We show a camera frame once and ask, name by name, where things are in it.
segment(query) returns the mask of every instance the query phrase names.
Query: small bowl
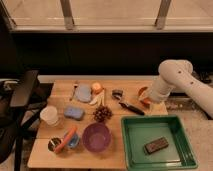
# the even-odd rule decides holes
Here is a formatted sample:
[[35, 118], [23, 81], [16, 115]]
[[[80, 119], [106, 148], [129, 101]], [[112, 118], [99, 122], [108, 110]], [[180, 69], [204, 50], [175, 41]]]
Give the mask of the small bowl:
[[111, 134], [103, 123], [93, 123], [85, 128], [82, 142], [90, 152], [102, 152], [110, 144]]

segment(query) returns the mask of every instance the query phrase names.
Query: knife handle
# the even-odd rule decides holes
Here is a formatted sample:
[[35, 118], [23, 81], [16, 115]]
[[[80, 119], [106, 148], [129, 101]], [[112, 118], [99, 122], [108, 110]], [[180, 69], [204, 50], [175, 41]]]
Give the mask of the knife handle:
[[132, 112], [135, 112], [137, 114], [140, 114], [140, 115], [144, 115], [144, 112], [138, 108], [136, 108], [135, 106], [132, 106], [132, 105], [128, 105], [127, 107], [129, 110], [131, 110]]

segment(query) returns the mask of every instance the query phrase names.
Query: window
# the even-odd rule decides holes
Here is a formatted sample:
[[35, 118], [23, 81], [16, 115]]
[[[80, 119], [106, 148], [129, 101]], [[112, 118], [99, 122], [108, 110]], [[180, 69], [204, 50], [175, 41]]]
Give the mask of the window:
[[212, 0], [0, 0], [12, 31], [213, 29]]

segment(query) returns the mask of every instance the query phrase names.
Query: chair armrest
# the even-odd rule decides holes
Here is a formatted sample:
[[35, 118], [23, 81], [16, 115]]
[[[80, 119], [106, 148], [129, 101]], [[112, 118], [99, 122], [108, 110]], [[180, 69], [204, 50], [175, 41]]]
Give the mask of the chair armrest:
[[26, 107], [34, 89], [39, 84], [38, 70], [27, 71], [20, 79], [10, 101], [10, 107]]

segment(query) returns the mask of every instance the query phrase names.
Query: wooden table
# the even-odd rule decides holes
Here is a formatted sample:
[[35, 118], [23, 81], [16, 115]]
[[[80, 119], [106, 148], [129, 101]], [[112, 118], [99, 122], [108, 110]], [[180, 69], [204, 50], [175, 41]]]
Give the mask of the wooden table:
[[[107, 126], [112, 133], [112, 141], [107, 150], [95, 154], [87, 151], [82, 144], [75, 149], [65, 149], [62, 153], [56, 155], [47, 149], [50, 138], [62, 138], [67, 130], [73, 125], [78, 126], [78, 135], [81, 137], [83, 130], [91, 123], [95, 122], [92, 113], [97, 106], [81, 103], [77, 100], [70, 101], [69, 98], [73, 91], [75, 80], [57, 80], [54, 83], [51, 95], [48, 99], [49, 105], [54, 105], [58, 109], [62, 125], [50, 127], [41, 122], [35, 140], [29, 161], [29, 168], [90, 168], [90, 169], [125, 169], [125, 153], [121, 131], [121, 118], [127, 115], [136, 115], [126, 109], [123, 109], [118, 101], [112, 99], [113, 89], [122, 89], [124, 99], [130, 104], [144, 110], [146, 115], [164, 115], [167, 114], [164, 103], [156, 105], [152, 111], [144, 108], [137, 100], [137, 92], [141, 87], [149, 86], [150, 81], [142, 80], [78, 80], [80, 83], [92, 84], [100, 82], [106, 89], [105, 103], [113, 112], [113, 116], [107, 121]], [[64, 109], [67, 106], [76, 106], [85, 109], [85, 115], [82, 121], [75, 121], [64, 117]]]

